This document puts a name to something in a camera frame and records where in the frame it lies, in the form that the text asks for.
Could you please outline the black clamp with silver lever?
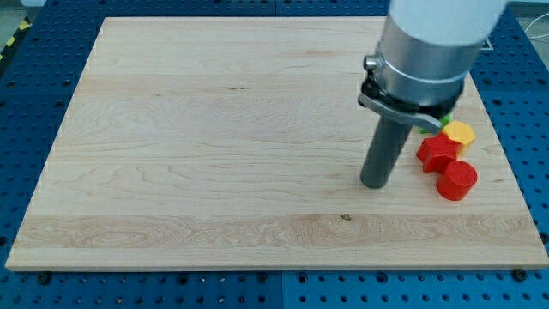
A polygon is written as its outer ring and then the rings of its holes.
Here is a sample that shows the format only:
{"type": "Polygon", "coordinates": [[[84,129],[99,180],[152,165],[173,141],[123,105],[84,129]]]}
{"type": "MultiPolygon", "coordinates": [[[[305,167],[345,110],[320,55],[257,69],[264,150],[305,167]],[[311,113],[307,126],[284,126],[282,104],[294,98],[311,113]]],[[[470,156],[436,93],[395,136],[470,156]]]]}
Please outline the black clamp with silver lever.
{"type": "Polygon", "coordinates": [[[416,102],[391,97],[378,85],[374,71],[367,70],[358,103],[380,117],[437,134],[443,128],[441,118],[452,112],[460,95],[453,94],[447,100],[436,101],[434,106],[421,106],[416,102]]]}

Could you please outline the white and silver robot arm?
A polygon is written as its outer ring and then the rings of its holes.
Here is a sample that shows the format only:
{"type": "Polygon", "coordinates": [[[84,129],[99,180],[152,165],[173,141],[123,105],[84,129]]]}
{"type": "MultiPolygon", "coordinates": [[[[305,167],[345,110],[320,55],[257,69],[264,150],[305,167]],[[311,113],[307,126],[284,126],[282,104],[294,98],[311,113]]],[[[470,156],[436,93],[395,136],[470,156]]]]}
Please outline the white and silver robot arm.
{"type": "Polygon", "coordinates": [[[413,127],[437,134],[506,0],[392,0],[358,103],[379,116],[360,180],[386,185],[413,127]]]}

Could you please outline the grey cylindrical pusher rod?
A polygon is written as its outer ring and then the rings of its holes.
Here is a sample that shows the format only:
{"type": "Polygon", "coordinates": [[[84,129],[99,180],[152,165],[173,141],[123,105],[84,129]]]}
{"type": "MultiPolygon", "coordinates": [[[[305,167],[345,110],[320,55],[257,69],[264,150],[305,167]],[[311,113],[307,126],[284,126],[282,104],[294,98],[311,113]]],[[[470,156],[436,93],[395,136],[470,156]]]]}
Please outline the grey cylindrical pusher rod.
{"type": "Polygon", "coordinates": [[[379,119],[360,173],[364,186],[379,189],[387,184],[411,129],[386,117],[379,119]]]}

